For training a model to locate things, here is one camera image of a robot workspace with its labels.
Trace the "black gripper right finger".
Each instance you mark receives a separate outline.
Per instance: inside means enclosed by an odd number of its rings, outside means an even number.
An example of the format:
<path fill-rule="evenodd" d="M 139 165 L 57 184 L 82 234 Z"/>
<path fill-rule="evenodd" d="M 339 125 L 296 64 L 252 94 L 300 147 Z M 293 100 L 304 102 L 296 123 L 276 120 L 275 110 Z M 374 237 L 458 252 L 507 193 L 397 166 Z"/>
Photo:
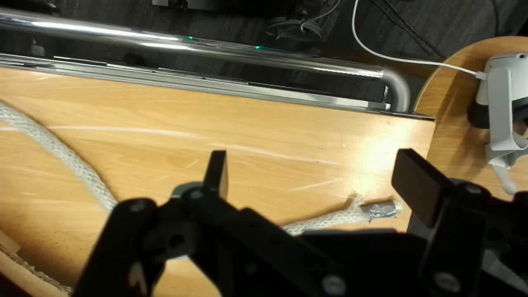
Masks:
<path fill-rule="evenodd" d="M 425 226 L 433 226 L 451 181 L 413 148 L 399 148 L 390 184 Z"/>

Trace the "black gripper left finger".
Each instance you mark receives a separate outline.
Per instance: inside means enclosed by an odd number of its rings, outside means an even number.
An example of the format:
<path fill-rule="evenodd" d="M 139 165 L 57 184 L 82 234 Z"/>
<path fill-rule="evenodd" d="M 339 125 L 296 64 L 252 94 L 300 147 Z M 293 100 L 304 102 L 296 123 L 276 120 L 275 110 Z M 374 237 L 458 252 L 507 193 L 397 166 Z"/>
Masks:
<path fill-rule="evenodd" d="M 227 161 L 224 150 L 210 151 L 202 183 L 220 198 L 227 196 Z"/>

